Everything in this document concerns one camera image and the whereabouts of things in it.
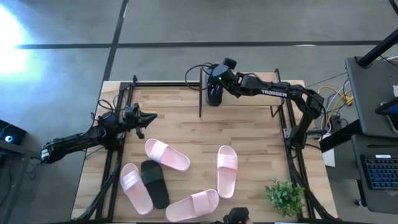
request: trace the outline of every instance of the black metal frame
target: black metal frame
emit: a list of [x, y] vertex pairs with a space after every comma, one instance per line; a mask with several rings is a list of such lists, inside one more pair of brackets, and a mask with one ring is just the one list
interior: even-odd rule
[[[202, 78], [203, 78], [203, 73], [202, 73], [202, 69], [200, 70], [200, 80], [197, 82], [189, 82], [188, 84], [190, 86], [194, 86], [194, 87], [199, 87], [199, 89], [201, 90], [202, 87]], [[275, 74], [277, 75], [277, 81], [280, 82], [280, 74], [279, 74], [279, 70], [275, 70]], [[122, 82], [120, 84], [119, 87], [119, 97], [118, 97], [118, 103], [117, 103], [117, 107], [121, 108], [122, 107], [122, 100], [123, 100], [123, 93], [126, 89], [129, 90], [128, 93], [128, 98], [127, 98], [127, 104], [130, 104], [132, 102], [132, 96], [133, 96], [133, 91], [135, 87], [175, 87], [175, 86], [181, 86], [181, 87], [185, 87], [186, 83], [185, 82], [137, 82], [137, 80], [135, 79], [132, 83], [130, 82]], [[279, 113], [279, 117], [280, 117], [280, 124], [281, 124], [281, 128], [282, 130], [287, 128], [286, 125], [286, 120], [285, 120], [285, 115], [284, 115], [284, 108], [283, 105], [285, 103], [285, 100], [283, 98], [281, 98], [281, 105], [278, 106], [278, 109], [275, 113], [272, 113], [274, 116]], [[290, 121], [290, 127], [293, 128], [296, 126], [296, 122], [295, 122], [295, 117], [294, 117], [294, 112], [293, 112], [293, 106], [292, 106], [292, 102], [290, 100], [286, 100], [286, 105], [287, 105], [287, 110], [288, 110], [288, 114], [289, 114], [289, 121]], [[199, 116], [201, 116], [201, 109], [202, 109], [202, 91], [199, 91]], [[286, 156], [287, 156], [287, 160], [288, 163], [292, 162], [293, 157], [292, 157], [292, 151], [291, 149], [288, 147], [287, 144], [287, 138], [285, 138], [283, 132], [282, 132], [282, 137], [284, 139], [284, 143], [285, 143], [285, 151], [286, 151]], [[123, 156], [123, 150], [124, 150], [124, 142], [125, 142], [125, 137], [123, 137], [122, 141], [121, 141], [121, 149], [118, 151], [118, 159], [119, 161], [122, 160], [122, 156]], [[105, 160], [105, 167], [104, 167], [104, 172], [103, 172], [103, 179], [102, 179], [102, 183], [101, 186], [104, 186], [104, 183], [107, 181], [108, 179], [108, 175], [110, 172], [110, 168], [111, 168], [111, 161], [112, 161], [112, 156], [113, 156], [113, 151], [108, 151], [108, 154], [106, 156], [106, 160]], [[303, 155], [301, 151], [297, 152], [297, 159], [298, 159], [298, 166], [300, 167], [300, 176], [302, 177], [302, 181], [300, 181], [299, 185], [304, 185], [305, 188], [307, 190], [309, 189], [309, 184], [308, 184], [308, 179], [307, 179], [307, 173], [305, 170], [305, 164], [304, 164], [304, 159], [303, 159]], [[111, 191], [111, 199], [109, 201], [109, 207], [108, 207], [108, 215], [106, 218], [102, 217], [102, 210], [103, 210], [103, 199], [101, 201], [101, 203], [98, 205], [98, 208], [96, 209], [96, 215], [95, 215], [95, 219], [94, 220], [70, 220], [69, 222], [63, 222], [64, 224], [72, 224], [72, 223], [112, 223], [113, 222], [113, 214], [114, 214], [114, 206], [116, 203], [116, 196], [117, 196], [117, 191], [118, 191], [118, 182], [119, 182], [119, 173], [121, 170], [121, 166], [119, 166], [118, 171], [116, 172], [116, 178], [113, 179], [113, 187], [112, 187], [112, 191]], [[290, 180], [293, 183], [294, 187], [297, 186], [297, 178], [294, 177], [293, 175], [293, 170], [289, 169], [289, 173], [290, 173]], [[306, 197], [306, 204], [307, 204], [307, 210], [308, 210], [308, 216], [309, 218], [304, 218], [303, 214], [299, 214], [298, 215], [298, 222], [301, 223], [311, 223], [312, 221], [317, 222], [318, 220], [316, 219], [315, 216], [315, 212], [313, 209], [313, 205], [310, 201], [309, 198]]]
[[[275, 73], [277, 75], [277, 81], [281, 82], [280, 79], [280, 73], [279, 73], [279, 69], [277, 68], [275, 70]], [[279, 111], [279, 118], [280, 118], [280, 126], [282, 127], [282, 130], [287, 129], [287, 125], [286, 125], [286, 120], [285, 120], [285, 113], [284, 113], [284, 108], [283, 108], [283, 104], [286, 101], [286, 107], [287, 107], [287, 112], [289, 115], [289, 121], [290, 121], [290, 128], [296, 127], [296, 120], [294, 117], [294, 112], [293, 112], [293, 106], [292, 106], [292, 102], [289, 99], [284, 99], [281, 98], [281, 105], [278, 107], [278, 111]], [[287, 138], [285, 137], [285, 134], [282, 132], [282, 137], [284, 139], [284, 143], [285, 143], [285, 151], [286, 151], [286, 157], [287, 160], [289, 162], [289, 160], [292, 160], [292, 151], [290, 149], [290, 147], [287, 144]], [[309, 188], [309, 184], [308, 184], [308, 178], [307, 178], [307, 171], [305, 170], [305, 164], [304, 164], [304, 158], [303, 158], [303, 153], [302, 151], [296, 151], [297, 154], [297, 159], [298, 159], [298, 166], [300, 167], [300, 175], [303, 179], [304, 184], [306, 185], [306, 188]], [[293, 186], [296, 187], [297, 186], [297, 181], [295, 180], [294, 176], [292, 175], [292, 171], [289, 169], [289, 174], [290, 174], [290, 179], [293, 183]], [[313, 205], [311, 204], [311, 201], [309, 200], [308, 197], [305, 197], [305, 201], [307, 204], [307, 210], [308, 210], [308, 216], [310, 219], [315, 219], [315, 212], [313, 209]], [[303, 214], [301, 213], [299, 215], [299, 218], [303, 218]]]

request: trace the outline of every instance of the slide sandal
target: slide sandal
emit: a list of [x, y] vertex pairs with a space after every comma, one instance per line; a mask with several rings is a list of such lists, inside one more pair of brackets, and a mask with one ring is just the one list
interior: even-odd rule
[[156, 139], [148, 139], [145, 153], [150, 159], [179, 171], [187, 171], [191, 164], [187, 156]]
[[142, 181], [157, 209], [165, 209], [170, 205], [169, 193], [164, 181], [163, 171], [155, 161], [144, 161], [141, 164]]
[[214, 212], [218, 206], [216, 190], [205, 190], [186, 199], [175, 202], [166, 208], [166, 218], [170, 222], [179, 222]]
[[234, 195], [236, 174], [238, 173], [238, 156], [233, 148], [221, 146], [217, 158], [217, 191], [222, 198]]
[[126, 164], [120, 172], [120, 184], [138, 214], [146, 215], [154, 208], [136, 165]]

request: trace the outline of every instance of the black slide sandal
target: black slide sandal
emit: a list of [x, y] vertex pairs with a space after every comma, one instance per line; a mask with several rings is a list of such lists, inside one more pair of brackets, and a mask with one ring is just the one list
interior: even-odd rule
[[149, 192], [154, 207], [165, 209], [170, 205], [170, 199], [160, 164], [155, 161], [144, 161], [141, 164], [141, 172], [142, 181]]

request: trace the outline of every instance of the black device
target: black device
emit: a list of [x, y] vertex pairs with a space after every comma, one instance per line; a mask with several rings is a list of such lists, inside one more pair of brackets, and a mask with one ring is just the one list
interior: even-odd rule
[[223, 218], [224, 224], [244, 224], [249, 219], [249, 210], [246, 207], [232, 208]]
[[8, 122], [0, 120], [0, 139], [16, 145], [21, 145], [26, 131]]
[[381, 103], [380, 107], [376, 108], [374, 112], [385, 115], [392, 131], [398, 133], [398, 97], [387, 103]]
[[362, 154], [361, 162], [369, 189], [398, 190], [398, 154]]
[[[236, 61], [230, 58], [224, 58], [222, 65], [226, 65], [230, 69], [235, 69]], [[211, 75], [215, 67], [218, 64], [214, 64], [205, 70], [206, 76], [206, 102], [210, 106], [219, 106], [223, 100], [223, 87], [218, 83], [217, 80]]]
[[380, 107], [376, 108], [374, 112], [383, 115], [398, 115], [398, 97], [387, 103], [381, 103]]

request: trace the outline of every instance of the pink slide sandal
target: pink slide sandal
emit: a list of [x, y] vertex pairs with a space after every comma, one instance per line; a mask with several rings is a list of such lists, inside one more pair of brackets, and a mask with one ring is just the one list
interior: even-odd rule
[[145, 153], [150, 159], [179, 171], [187, 171], [191, 164], [187, 156], [156, 139], [148, 139]]
[[236, 174], [238, 173], [238, 156], [233, 148], [221, 146], [217, 158], [218, 180], [217, 191], [222, 198], [234, 195]]
[[179, 222], [214, 212], [218, 206], [216, 190], [205, 190], [186, 199], [175, 202], [166, 208], [166, 218], [170, 222]]
[[120, 184], [124, 193], [140, 215], [146, 215], [154, 208], [148, 190], [142, 182], [136, 165], [126, 164], [120, 172]]

